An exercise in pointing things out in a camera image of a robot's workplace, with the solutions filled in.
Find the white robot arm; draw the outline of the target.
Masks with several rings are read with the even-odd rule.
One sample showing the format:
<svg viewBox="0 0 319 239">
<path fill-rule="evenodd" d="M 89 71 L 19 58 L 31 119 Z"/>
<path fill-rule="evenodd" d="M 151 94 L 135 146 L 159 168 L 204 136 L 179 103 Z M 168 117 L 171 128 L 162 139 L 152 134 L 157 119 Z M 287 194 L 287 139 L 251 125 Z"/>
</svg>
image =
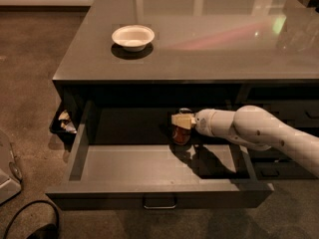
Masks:
<svg viewBox="0 0 319 239">
<path fill-rule="evenodd" d="M 319 176 L 319 138 L 298 130 L 256 106 L 237 111 L 205 109 L 171 116 L 172 138 L 185 145 L 194 128 L 199 134 L 219 137 L 246 148 L 264 151 L 273 147 L 310 173 Z"/>
</svg>

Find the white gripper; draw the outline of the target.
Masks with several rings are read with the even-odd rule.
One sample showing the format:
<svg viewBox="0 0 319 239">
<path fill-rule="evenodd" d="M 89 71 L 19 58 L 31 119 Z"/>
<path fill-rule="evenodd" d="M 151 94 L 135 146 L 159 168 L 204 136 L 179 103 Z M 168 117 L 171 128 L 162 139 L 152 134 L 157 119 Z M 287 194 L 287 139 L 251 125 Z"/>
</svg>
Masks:
<svg viewBox="0 0 319 239">
<path fill-rule="evenodd" d="M 232 138 L 236 136 L 233 119 L 235 112 L 223 110 L 201 110 L 195 114 L 176 114 L 171 123 L 184 129 L 192 129 L 206 136 Z"/>
</svg>

